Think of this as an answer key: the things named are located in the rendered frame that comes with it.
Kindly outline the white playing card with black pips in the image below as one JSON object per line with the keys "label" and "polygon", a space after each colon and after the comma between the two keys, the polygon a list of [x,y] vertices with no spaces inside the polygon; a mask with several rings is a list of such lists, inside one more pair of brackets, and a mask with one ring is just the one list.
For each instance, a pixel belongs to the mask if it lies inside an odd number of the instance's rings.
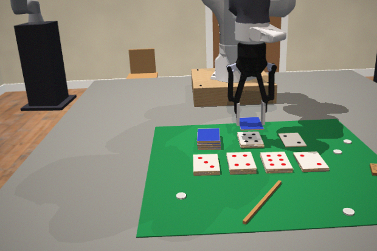
{"label": "white playing card with black pips", "polygon": [[237,132],[241,146],[264,145],[260,133],[254,132]]}

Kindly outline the green felt mat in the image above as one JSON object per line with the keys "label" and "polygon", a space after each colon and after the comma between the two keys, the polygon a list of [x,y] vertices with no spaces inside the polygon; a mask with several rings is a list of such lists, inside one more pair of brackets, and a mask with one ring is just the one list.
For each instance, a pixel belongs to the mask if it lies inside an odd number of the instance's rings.
{"label": "green felt mat", "polygon": [[[137,238],[276,232],[377,225],[377,154],[338,119],[155,127]],[[219,128],[221,149],[198,150],[197,132]],[[240,148],[237,132],[259,131],[264,148]],[[299,133],[307,146],[285,147],[278,134]],[[344,140],[351,140],[351,144]],[[341,150],[335,154],[333,150]],[[293,153],[317,151],[329,171],[302,172]],[[230,174],[226,153],[251,152],[256,174]],[[260,153],[285,152],[292,173],[267,173]],[[194,176],[194,154],[218,154],[220,175]],[[280,180],[247,224],[243,219]],[[177,199],[185,193],[185,199]],[[343,214],[344,208],[355,211]]]}

